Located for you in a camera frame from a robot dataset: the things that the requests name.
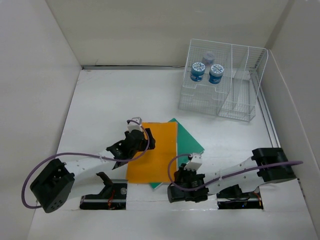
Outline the orange clip folder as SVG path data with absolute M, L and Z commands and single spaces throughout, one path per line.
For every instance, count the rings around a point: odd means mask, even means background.
M 131 184 L 169 183 L 177 161 L 168 164 L 177 155 L 178 124 L 173 122 L 144 122 L 142 126 L 151 130 L 155 148 L 142 157 L 127 164 L 126 179 Z

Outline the green clip folder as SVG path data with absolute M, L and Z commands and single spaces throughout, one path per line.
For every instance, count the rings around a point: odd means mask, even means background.
M 201 144 L 178 122 L 178 120 L 172 118 L 169 122 L 177 123 L 177 155 L 192 153 L 202 154 L 205 151 Z M 180 167 L 181 164 L 186 164 L 188 162 L 188 157 L 179 157 L 176 162 L 177 167 Z M 149 183 L 153 190 L 156 190 L 162 184 L 163 182 Z

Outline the blue jar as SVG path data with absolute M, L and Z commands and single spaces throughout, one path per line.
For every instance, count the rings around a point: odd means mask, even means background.
M 204 78 L 206 66 L 202 62 L 194 62 L 190 70 L 190 79 L 194 82 L 200 82 Z
M 225 68 L 220 64 L 212 64 L 209 69 L 208 81 L 211 84 L 219 84 L 224 75 Z

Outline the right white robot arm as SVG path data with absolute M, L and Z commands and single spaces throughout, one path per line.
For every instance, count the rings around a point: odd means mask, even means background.
M 289 161 L 282 148 L 257 148 L 252 156 L 234 166 L 209 173 L 198 173 L 202 165 L 199 153 L 185 154 L 188 162 L 169 175 L 167 197 L 170 203 L 206 201 L 231 188 L 237 197 L 253 192 L 265 184 L 277 184 L 296 179 L 293 166 L 302 161 Z

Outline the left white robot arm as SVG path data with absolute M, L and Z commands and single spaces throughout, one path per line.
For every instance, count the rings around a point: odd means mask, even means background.
M 120 168 L 140 159 L 148 150 L 156 147 L 156 140 L 150 128 L 128 129 L 125 138 L 97 155 L 83 153 L 83 159 L 62 162 L 58 153 L 45 161 L 47 164 L 30 184 L 30 190 L 38 201 L 39 208 L 45 213 L 58 210 L 68 200 L 80 196 L 93 195 L 107 198 L 111 194 L 113 182 L 108 177 L 109 171 Z M 87 185 L 92 177 L 100 177 L 94 191 L 81 185 Z

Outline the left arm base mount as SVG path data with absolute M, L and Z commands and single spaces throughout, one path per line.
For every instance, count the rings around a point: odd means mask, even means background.
M 101 178 L 104 187 L 97 194 L 81 197 L 81 210 L 126 210 L 128 181 L 124 179 L 110 179 L 104 172 L 96 174 Z

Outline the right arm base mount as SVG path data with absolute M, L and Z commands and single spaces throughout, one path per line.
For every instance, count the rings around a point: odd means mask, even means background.
M 263 210 L 263 201 L 260 188 L 254 191 L 242 192 L 238 185 L 228 187 L 216 194 L 219 210 Z

